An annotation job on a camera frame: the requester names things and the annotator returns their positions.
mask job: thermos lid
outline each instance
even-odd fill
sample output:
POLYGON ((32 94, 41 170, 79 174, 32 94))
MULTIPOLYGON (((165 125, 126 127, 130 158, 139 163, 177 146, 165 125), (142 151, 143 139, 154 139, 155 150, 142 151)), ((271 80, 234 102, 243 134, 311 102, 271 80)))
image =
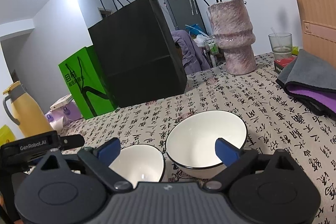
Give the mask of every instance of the thermos lid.
POLYGON ((14 88, 16 88, 19 85, 21 85, 21 82, 20 81, 16 81, 12 85, 10 85, 2 94, 5 95, 7 93, 10 93, 14 88))

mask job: orange suitcase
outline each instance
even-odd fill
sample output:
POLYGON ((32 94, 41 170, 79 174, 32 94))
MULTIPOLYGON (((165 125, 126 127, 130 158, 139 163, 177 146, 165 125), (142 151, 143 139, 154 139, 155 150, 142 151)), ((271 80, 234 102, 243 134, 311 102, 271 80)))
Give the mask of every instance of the orange suitcase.
POLYGON ((303 48, 336 68, 336 0, 297 0, 303 48))

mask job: purple jacket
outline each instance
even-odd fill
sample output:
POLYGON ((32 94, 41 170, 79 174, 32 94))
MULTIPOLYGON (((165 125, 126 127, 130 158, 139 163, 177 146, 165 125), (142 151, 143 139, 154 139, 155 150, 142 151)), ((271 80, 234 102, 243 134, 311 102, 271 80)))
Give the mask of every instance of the purple jacket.
POLYGON ((201 49, 186 31, 173 31, 171 34, 174 42, 178 43, 181 47, 183 54, 182 64, 186 75, 210 69, 210 65, 201 49))

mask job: robotic device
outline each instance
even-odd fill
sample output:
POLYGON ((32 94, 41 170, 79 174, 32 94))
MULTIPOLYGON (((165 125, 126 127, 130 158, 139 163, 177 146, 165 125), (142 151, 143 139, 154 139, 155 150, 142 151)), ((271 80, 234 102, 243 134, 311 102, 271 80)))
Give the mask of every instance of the robotic device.
POLYGON ((0 148, 0 191, 7 213, 0 206, 0 216, 6 223, 20 219, 14 205, 12 175, 29 171, 51 149, 68 150, 83 146, 84 138, 77 134, 60 137, 50 131, 4 144, 0 148))
POLYGON ((22 182, 16 208, 26 224, 312 223, 320 194, 289 153, 260 155, 223 139, 215 149, 228 167, 202 189, 196 182, 133 189, 108 168, 120 153, 117 138, 71 158, 51 149, 22 182))

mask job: gray ribbed panel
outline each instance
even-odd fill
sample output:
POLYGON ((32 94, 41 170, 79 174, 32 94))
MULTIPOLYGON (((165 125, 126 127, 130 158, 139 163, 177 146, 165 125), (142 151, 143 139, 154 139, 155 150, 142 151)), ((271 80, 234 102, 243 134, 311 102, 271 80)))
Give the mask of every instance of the gray ribbed panel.
POLYGON ((194 182, 139 183, 117 194, 88 224, 248 224, 235 215, 220 194, 209 194, 194 182))

